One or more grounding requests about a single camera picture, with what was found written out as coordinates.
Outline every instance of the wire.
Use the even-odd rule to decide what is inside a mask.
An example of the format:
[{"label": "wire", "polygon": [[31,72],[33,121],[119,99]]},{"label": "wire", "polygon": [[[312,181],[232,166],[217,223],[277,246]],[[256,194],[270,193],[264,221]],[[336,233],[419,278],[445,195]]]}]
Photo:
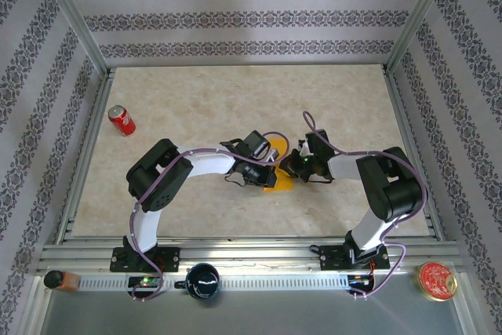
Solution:
[{"label": "wire", "polygon": [[289,153],[289,140],[288,140],[288,138],[284,134],[282,134],[282,133],[280,133],[278,131],[269,131],[268,133],[264,133],[263,134],[264,137],[267,136],[267,135],[278,135],[282,139],[284,139],[284,141],[286,142],[286,151],[277,160],[272,161],[272,162],[257,161],[257,160],[253,160],[251,158],[246,158],[246,157],[243,157],[241,155],[237,155],[237,154],[229,152],[229,151],[225,151],[223,149],[219,149],[219,148],[196,148],[196,149],[191,149],[189,151],[182,152],[178,156],[176,156],[175,158],[173,158],[173,160],[171,160],[171,162],[164,168],[164,170],[162,171],[162,173],[160,173],[160,175],[157,177],[157,179],[154,181],[154,183],[151,184],[151,186],[144,192],[144,194],[141,196],[140,200],[138,200],[134,204],[133,212],[131,213],[131,216],[129,218],[129,233],[131,234],[131,240],[133,241],[134,249],[140,255],[140,257],[142,257],[143,260],[145,260],[149,265],[151,265],[155,269],[155,272],[157,272],[158,278],[159,278],[159,283],[158,283],[157,289],[152,294],[150,294],[149,296],[146,296],[146,297],[141,297],[141,298],[139,298],[139,297],[137,297],[135,295],[136,290],[138,288],[140,288],[140,286],[135,286],[133,288],[133,291],[131,292],[131,296],[133,297],[133,300],[140,299],[141,302],[145,302],[145,301],[151,300],[152,298],[154,298],[154,297],[156,297],[156,296],[158,296],[160,294],[160,292],[162,291],[162,287],[164,286],[164,274],[162,273],[162,271],[160,270],[160,268],[154,262],[152,262],[150,260],[150,258],[148,258],[141,251],[140,246],[138,245],[138,241],[137,241],[136,235],[134,233],[134,219],[136,218],[136,214],[138,213],[138,211],[141,210],[141,204],[145,200],[147,200],[148,196],[150,196],[150,194],[153,192],[153,190],[158,186],[158,184],[160,183],[160,181],[173,168],[173,166],[175,166],[176,163],[178,161],[180,161],[185,156],[193,155],[193,154],[196,154],[196,153],[216,153],[216,154],[222,154],[222,155],[231,156],[233,158],[238,158],[238,159],[240,159],[242,161],[251,162],[252,164],[257,164],[257,165],[262,165],[262,166],[271,166],[271,165],[275,165],[275,164],[280,163],[284,158],[287,157],[287,155]]},{"label": "wire", "polygon": [[227,182],[230,182],[231,184],[236,184],[236,185],[240,186],[241,188],[243,188],[244,186],[247,185],[247,184],[241,184],[241,183],[237,182],[236,180],[229,180],[228,178],[232,177],[232,174],[233,173],[228,174],[227,176],[224,177],[224,179]]},{"label": "wire", "polygon": [[[425,184],[424,182],[422,181],[422,178],[420,177],[420,174],[406,161],[402,160],[401,158],[399,157],[396,157],[394,155],[391,155],[390,153],[387,153],[387,152],[383,152],[383,151],[354,151],[354,152],[346,152],[346,151],[342,151],[341,149],[335,147],[334,145],[332,145],[327,139],[325,139],[324,137],[322,137],[322,135],[317,131],[316,127],[315,127],[315,120],[314,120],[314,117],[312,117],[311,113],[309,113],[308,111],[304,111],[303,112],[303,117],[304,117],[304,120],[305,122],[307,123],[307,126],[311,129],[311,131],[319,138],[321,139],[326,145],[328,145],[331,149],[333,149],[335,152],[338,152],[342,155],[348,155],[348,156],[353,156],[353,155],[380,155],[380,156],[384,156],[384,157],[387,157],[387,158],[390,158],[394,161],[396,161],[398,164],[404,166],[405,168],[408,169],[408,171],[413,174],[413,176],[415,177],[415,179],[417,180],[417,183],[419,184],[420,186],[420,191],[421,191],[421,194],[422,194],[422,202],[420,203],[420,207],[418,209],[416,209],[415,211],[413,211],[410,215],[408,215],[407,217],[403,217],[402,219],[398,219],[394,222],[394,227],[396,228],[398,224],[400,224],[401,222],[403,222],[404,220],[408,220],[408,219],[411,219],[412,217],[415,217],[422,209],[424,209],[425,207],[425,203],[427,202],[427,189],[425,187]],[[387,274],[387,276],[385,276],[384,280],[376,287],[373,288],[373,290],[371,290],[370,292],[366,293],[360,289],[357,289],[357,288],[351,288],[351,290],[357,292],[357,293],[360,293],[360,297],[364,297],[365,299],[373,294],[375,294],[376,292],[378,292],[382,286],[384,286],[388,280],[391,278],[392,274],[394,274],[395,270],[399,267],[399,265],[401,264],[402,260],[404,259],[405,255],[406,255],[406,246],[404,246],[403,244],[401,243],[397,243],[397,242],[394,242],[394,243],[389,243],[389,242],[385,242],[385,237],[387,237],[387,234],[392,230],[393,227],[389,227],[388,229],[386,229],[381,237],[380,237],[380,241],[385,245],[385,246],[394,246],[394,247],[400,247],[402,249],[402,253],[401,253],[401,256],[399,257],[398,261],[396,262],[396,264],[391,268],[391,270],[389,271],[389,273]]]},{"label": "wire", "polygon": [[372,259],[369,262],[369,280],[370,280],[370,282],[375,279],[374,273],[375,273],[376,267],[377,267],[377,265],[375,264],[375,261]]}]

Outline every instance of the red lid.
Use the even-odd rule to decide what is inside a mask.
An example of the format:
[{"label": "red lid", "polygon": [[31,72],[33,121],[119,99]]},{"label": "red lid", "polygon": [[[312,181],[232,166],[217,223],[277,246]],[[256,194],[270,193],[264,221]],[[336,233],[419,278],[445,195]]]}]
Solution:
[{"label": "red lid", "polygon": [[424,291],[437,300],[448,300],[457,291],[457,279],[444,264],[424,264],[420,269],[419,279]]}]

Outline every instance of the canned food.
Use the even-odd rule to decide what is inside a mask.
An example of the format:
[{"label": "canned food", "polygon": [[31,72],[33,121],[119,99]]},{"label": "canned food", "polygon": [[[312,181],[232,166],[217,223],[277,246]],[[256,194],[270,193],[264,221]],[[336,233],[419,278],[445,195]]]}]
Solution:
[{"label": "canned food", "polygon": [[457,278],[438,262],[422,264],[415,272],[414,280],[421,293],[430,300],[446,301],[457,292]]},{"label": "canned food", "polygon": [[120,105],[115,105],[108,111],[108,119],[124,137],[128,137],[136,129],[129,112]]}]

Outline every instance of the metal bar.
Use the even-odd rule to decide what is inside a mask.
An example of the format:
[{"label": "metal bar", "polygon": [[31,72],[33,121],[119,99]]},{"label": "metal bar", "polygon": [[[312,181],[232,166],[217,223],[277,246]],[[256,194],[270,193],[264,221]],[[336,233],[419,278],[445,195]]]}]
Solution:
[{"label": "metal bar", "polygon": [[[437,239],[434,237],[388,237],[389,242],[400,242],[407,246],[437,246]],[[233,248],[285,248],[285,247],[306,247],[312,244],[315,245],[338,245],[342,244],[344,239],[339,238],[290,238],[290,239],[159,239],[160,246],[180,247],[184,249],[233,249]],[[442,246],[457,246],[455,241],[443,241]],[[45,245],[44,251],[52,249],[101,249],[114,248],[122,246],[122,240],[112,239],[84,239],[72,240],[60,245]]]},{"label": "metal bar", "polygon": [[[318,242],[318,244],[340,242]],[[290,242],[288,246],[271,244],[241,246],[240,248],[214,248],[203,244],[201,247],[184,248],[180,253],[180,272],[186,268],[205,261],[213,264],[222,274],[226,275],[287,275],[314,271],[320,273],[318,257],[308,249],[310,243]],[[408,253],[402,264],[403,272],[411,272],[417,266],[431,258],[451,263],[459,271],[464,270],[464,264],[455,242],[425,242],[422,245],[407,245]],[[112,246],[103,247],[73,247],[66,244],[58,247],[46,247],[42,251],[38,264],[37,275],[44,275],[48,269],[64,269],[81,275],[109,274]],[[397,262],[401,249],[388,248],[389,261]],[[338,271],[354,274],[364,271]]]},{"label": "metal bar", "polygon": [[84,145],[82,146],[84,153],[78,160],[77,169],[75,170],[75,180],[71,186],[70,193],[68,194],[67,204],[64,208],[63,218],[61,219],[61,225],[57,232],[56,243],[58,244],[63,243],[67,234],[68,220],[70,217],[75,217],[75,212],[82,195],[85,177],[87,176],[87,171],[89,169],[91,155],[94,150],[97,134],[100,130],[101,121],[103,119],[102,114],[108,101],[108,95],[110,94],[112,82],[113,80],[108,79],[107,77],[103,78],[103,81],[101,82],[100,92],[98,93],[98,103],[91,115],[91,127],[87,132],[87,135],[85,135]]},{"label": "metal bar", "polygon": [[114,78],[116,72],[117,72],[116,67],[110,68],[110,72],[108,73],[108,78]]},{"label": "metal bar", "polygon": [[409,43],[411,42],[433,1],[434,0],[417,0],[417,3],[410,12],[405,25],[402,27],[401,34],[398,36],[398,39],[395,41],[391,53],[389,54],[389,59],[386,63],[387,72],[394,72],[395,68],[398,66],[399,61],[408,48]]},{"label": "metal bar", "polygon": [[68,23],[75,31],[78,39],[84,46],[87,55],[89,55],[91,61],[94,63],[96,69],[100,72],[100,75],[106,75],[108,73],[108,66],[100,51],[99,46],[96,41],[94,41],[91,31],[87,27],[84,18],[78,11],[78,8],[73,0],[56,0],[60,6],[63,14],[66,16]]},{"label": "metal bar", "polygon": [[[401,100],[398,95],[398,89],[396,87],[394,78],[387,72],[384,72],[385,82],[387,84],[387,91],[389,92],[389,97],[391,98],[392,107],[394,108],[394,114],[398,121],[399,132],[401,133],[402,141],[405,145],[406,155],[412,166],[418,170],[418,173],[422,178],[425,177],[424,167],[420,162],[420,155],[418,154],[417,146],[415,145],[413,134],[406,120],[405,109],[402,106]],[[429,192],[431,191],[427,185],[427,180],[424,180],[425,185]],[[434,232],[439,241],[444,241],[446,239],[445,234],[442,231],[441,221],[439,220],[438,211],[435,208],[435,204],[429,200],[425,205],[424,211],[431,217],[432,226],[434,227]]]},{"label": "metal bar", "polygon": [[431,215],[429,214],[425,215],[425,223],[427,224],[428,227],[432,227]]},{"label": "metal bar", "polygon": [[486,322],[483,320],[483,314],[479,307],[478,300],[472,300],[476,297],[472,290],[471,282],[467,272],[460,273],[457,276],[458,290],[453,298],[458,319],[464,333],[475,333],[478,335],[488,335],[489,331]]},{"label": "metal bar", "polygon": [[[456,246],[407,246],[406,256],[441,256],[441,255],[460,255]],[[401,249],[389,247],[390,256],[401,255]],[[215,259],[256,259],[264,258],[314,258],[316,257],[309,249],[304,247],[282,247],[282,248],[239,248],[239,249],[182,249],[180,259],[197,258],[215,258]],[[111,249],[44,249],[41,259],[110,259]]]},{"label": "metal bar", "polygon": [[18,335],[39,335],[45,320],[51,290],[43,285],[42,278],[35,276],[27,304],[21,317]]}]

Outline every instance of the round tin can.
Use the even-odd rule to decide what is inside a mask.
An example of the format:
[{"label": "round tin can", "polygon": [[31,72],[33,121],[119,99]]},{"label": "round tin can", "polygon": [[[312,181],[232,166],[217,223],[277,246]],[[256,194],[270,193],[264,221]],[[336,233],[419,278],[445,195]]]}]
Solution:
[{"label": "round tin can", "polygon": [[421,293],[434,301],[450,300],[458,288],[455,275],[438,262],[422,264],[415,272],[414,280]]}]

